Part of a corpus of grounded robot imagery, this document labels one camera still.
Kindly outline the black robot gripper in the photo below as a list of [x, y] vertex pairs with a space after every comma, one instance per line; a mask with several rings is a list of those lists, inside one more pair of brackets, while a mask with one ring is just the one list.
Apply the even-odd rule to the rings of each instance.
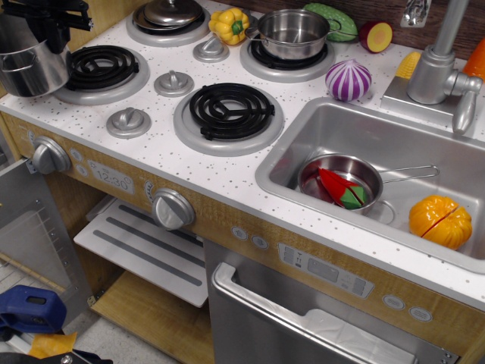
[[[38, 42], [47, 40], [52, 53], [61, 54], [70, 41], [70, 28], [90, 31], [92, 18], [85, 1], [1, 1], [1, 9], [9, 15], [23, 17]], [[54, 25], [45, 31], [44, 21], [53, 20]]]

